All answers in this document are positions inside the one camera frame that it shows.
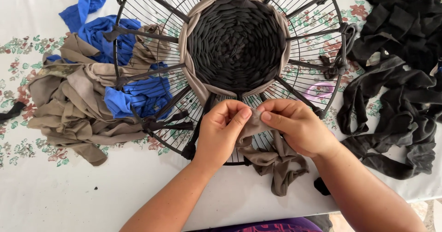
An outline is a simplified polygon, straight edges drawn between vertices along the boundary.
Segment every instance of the forearm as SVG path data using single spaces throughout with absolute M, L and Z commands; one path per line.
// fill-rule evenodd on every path
M 349 224 L 364 231 L 426 231 L 412 208 L 343 145 L 313 161 Z
M 214 172 L 191 162 L 142 206 L 120 232 L 181 231 Z

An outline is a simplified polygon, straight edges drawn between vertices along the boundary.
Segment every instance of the fingernail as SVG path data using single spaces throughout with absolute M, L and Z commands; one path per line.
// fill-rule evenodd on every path
M 251 116 L 251 110 L 244 108 L 244 109 L 240 110 L 240 115 L 242 118 L 247 119 Z
M 272 118 L 272 116 L 269 114 L 268 111 L 263 112 L 261 115 L 261 119 L 263 119 L 265 121 L 270 121 L 271 118 Z

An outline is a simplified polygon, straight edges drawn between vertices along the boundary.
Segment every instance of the right hand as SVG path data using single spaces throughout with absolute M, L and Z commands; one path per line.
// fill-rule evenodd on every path
M 303 102 L 267 99 L 257 107 L 261 120 L 281 131 L 291 148 L 303 156 L 331 156 L 340 142 Z

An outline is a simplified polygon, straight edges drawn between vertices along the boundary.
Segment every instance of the floral tablecloth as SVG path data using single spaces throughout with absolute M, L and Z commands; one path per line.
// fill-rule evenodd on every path
M 19 117 L 0 125 L 0 231 L 117 231 L 188 161 L 147 136 L 100 146 L 109 159 L 100 167 L 92 167 L 72 150 L 56 149 L 47 144 L 40 131 L 28 129 L 35 105 L 25 84 L 41 68 L 43 53 L 57 52 L 63 45 L 68 29 L 58 13 L 77 0 L 0 2 L 0 111 L 8 111 L 15 100 L 27 105 Z M 338 5 L 344 21 L 361 27 L 371 11 L 363 0 L 338 0 Z M 117 11 L 115 0 L 108 0 L 101 10 L 89 15 L 88 21 Z M 322 53 L 334 46 L 328 44 Z M 324 120 L 339 139 L 344 138 L 336 123 L 342 91 L 362 73 L 355 65 L 345 73 Z M 367 107 L 371 132 L 381 108 L 378 97 Z M 441 134 L 439 126 L 437 143 L 442 140 Z M 407 201 L 442 197 L 442 148 L 437 146 L 435 151 L 431 175 L 398 181 L 375 174 Z M 404 151 L 392 148 L 386 155 L 403 160 Z M 297 179 L 286 197 L 276 197 L 270 192 L 271 176 L 260 177 L 251 167 L 223 167 L 208 184 L 185 229 L 337 210 L 329 196 L 313 188 L 317 177 L 313 170 Z

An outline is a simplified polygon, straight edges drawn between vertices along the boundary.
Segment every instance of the left hand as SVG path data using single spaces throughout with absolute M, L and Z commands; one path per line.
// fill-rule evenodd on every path
M 215 105 L 202 118 L 192 163 L 216 172 L 229 159 L 250 116 L 250 107 L 237 100 L 224 100 Z

